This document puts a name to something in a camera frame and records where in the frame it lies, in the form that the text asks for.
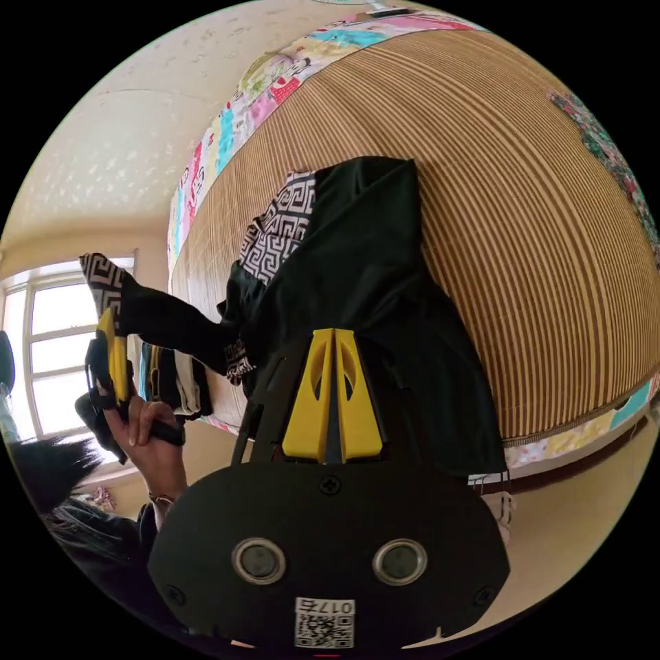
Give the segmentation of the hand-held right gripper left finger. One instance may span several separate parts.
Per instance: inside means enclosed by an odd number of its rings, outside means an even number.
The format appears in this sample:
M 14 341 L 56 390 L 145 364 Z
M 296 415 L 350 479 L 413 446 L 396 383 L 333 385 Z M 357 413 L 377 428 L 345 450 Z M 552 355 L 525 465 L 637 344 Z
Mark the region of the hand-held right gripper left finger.
M 332 368 L 333 330 L 314 331 L 282 443 L 289 459 L 325 458 Z

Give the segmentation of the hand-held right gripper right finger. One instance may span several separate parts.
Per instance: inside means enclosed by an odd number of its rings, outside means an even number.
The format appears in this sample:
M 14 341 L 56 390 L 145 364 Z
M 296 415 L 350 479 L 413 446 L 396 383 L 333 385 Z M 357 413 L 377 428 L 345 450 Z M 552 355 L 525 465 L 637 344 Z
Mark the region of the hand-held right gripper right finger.
M 377 458 L 381 454 L 383 442 L 358 344 L 350 330 L 335 331 L 335 367 L 342 460 Z

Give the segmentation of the person's left hand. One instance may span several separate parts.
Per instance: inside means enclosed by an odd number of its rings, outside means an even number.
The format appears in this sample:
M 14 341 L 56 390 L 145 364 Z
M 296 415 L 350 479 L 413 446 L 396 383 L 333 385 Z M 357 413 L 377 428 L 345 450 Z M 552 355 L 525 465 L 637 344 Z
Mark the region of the person's left hand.
M 104 411 L 104 418 L 119 447 L 141 473 L 149 495 L 175 502 L 188 486 L 183 450 L 158 439 L 152 432 L 157 421 L 178 429 L 171 408 L 135 396 L 129 404 L 127 421 L 115 409 Z

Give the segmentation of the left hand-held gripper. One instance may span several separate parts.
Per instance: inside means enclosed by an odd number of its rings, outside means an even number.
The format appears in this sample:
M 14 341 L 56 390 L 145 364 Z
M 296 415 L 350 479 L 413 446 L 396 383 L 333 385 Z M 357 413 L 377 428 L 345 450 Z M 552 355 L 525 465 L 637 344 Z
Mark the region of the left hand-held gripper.
M 127 340 L 116 331 L 112 308 L 100 317 L 96 337 L 87 349 L 85 369 L 93 409 L 115 410 L 127 421 L 134 390 L 133 367 L 127 356 Z

